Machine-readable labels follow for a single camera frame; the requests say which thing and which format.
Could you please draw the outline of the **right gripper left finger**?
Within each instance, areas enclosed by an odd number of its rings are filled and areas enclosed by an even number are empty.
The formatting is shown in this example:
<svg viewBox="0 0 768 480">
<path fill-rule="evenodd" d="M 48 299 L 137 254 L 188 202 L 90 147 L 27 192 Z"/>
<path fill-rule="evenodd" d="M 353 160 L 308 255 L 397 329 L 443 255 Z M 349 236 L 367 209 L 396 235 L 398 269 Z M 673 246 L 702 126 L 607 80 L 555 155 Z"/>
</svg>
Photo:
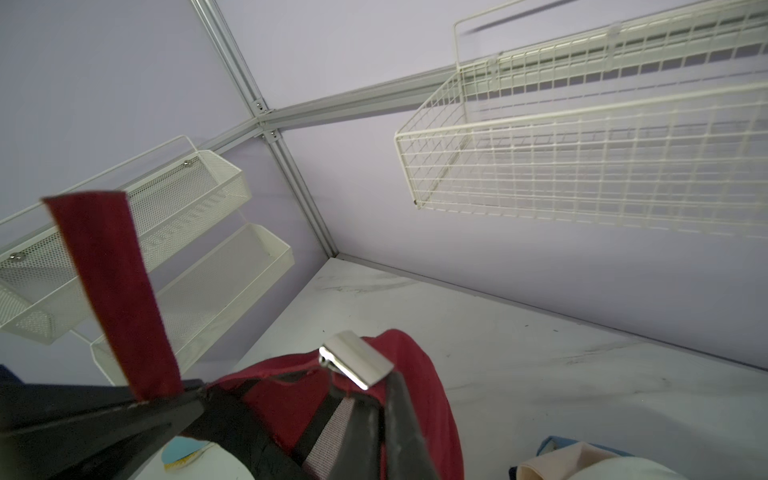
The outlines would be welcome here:
<svg viewBox="0 0 768 480">
<path fill-rule="evenodd" d="M 1 382 L 4 479 L 128 479 L 204 411 L 204 384 L 137 400 L 127 387 Z"/>
</svg>

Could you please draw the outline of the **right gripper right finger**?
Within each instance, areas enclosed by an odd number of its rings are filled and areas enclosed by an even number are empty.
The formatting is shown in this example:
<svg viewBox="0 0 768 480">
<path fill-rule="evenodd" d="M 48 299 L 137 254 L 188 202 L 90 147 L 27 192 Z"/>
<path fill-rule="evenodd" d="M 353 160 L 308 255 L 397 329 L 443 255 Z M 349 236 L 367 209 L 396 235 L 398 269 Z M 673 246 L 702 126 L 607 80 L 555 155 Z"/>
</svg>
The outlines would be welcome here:
<svg viewBox="0 0 768 480">
<path fill-rule="evenodd" d="M 405 379 L 386 378 L 384 405 L 357 400 L 330 479 L 438 479 Z"/>
</svg>

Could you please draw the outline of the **white baseball cap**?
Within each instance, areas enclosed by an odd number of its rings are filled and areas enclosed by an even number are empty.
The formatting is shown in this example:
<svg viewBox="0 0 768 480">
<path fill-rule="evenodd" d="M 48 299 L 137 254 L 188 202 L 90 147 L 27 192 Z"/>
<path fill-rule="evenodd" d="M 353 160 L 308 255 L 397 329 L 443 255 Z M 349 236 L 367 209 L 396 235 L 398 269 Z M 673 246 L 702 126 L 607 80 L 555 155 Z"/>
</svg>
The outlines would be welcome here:
<svg viewBox="0 0 768 480">
<path fill-rule="evenodd" d="M 253 479 L 253 475 L 239 460 L 216 443 L 198 443 L 194 448 L 187 448 L 187 453 L 193 453 L 189 460 L 167 467 L 166 460 L 179 460 L 182 453 L 182 449 L 175 447 L 166 453 L 168 446 L 173 443 L 176 443 L 175 439 L 161 447 L 132 479 Z"/>
</svg>

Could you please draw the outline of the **dark red baseball cap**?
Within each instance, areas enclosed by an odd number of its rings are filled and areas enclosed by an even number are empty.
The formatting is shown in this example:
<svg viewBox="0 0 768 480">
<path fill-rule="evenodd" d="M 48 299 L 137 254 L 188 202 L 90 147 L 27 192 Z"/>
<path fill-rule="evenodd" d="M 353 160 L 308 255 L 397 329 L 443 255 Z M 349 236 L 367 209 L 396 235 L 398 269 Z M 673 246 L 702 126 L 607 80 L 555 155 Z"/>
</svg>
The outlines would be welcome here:
<svg viewBox="0 0 768 480">
<path fill-rule="evenodd" d="M 137 244 L 127 197 L 92 191 L 48 197 L 89 303 L 140 401 L 179 395 L 182 379 Z M 372 386 L 355 384 L 318 352 L 271 358 L 204 389 L 203 414 L 188 437 L 218 444 L 256 479 L 330 479 L 353 404 L 385 404 L 386 378 L 403 375 L 440 477 L 464 477 L 457 425 L 436 368 L 407 333 L 363 339 L 392 369 Z"/>
</svg>

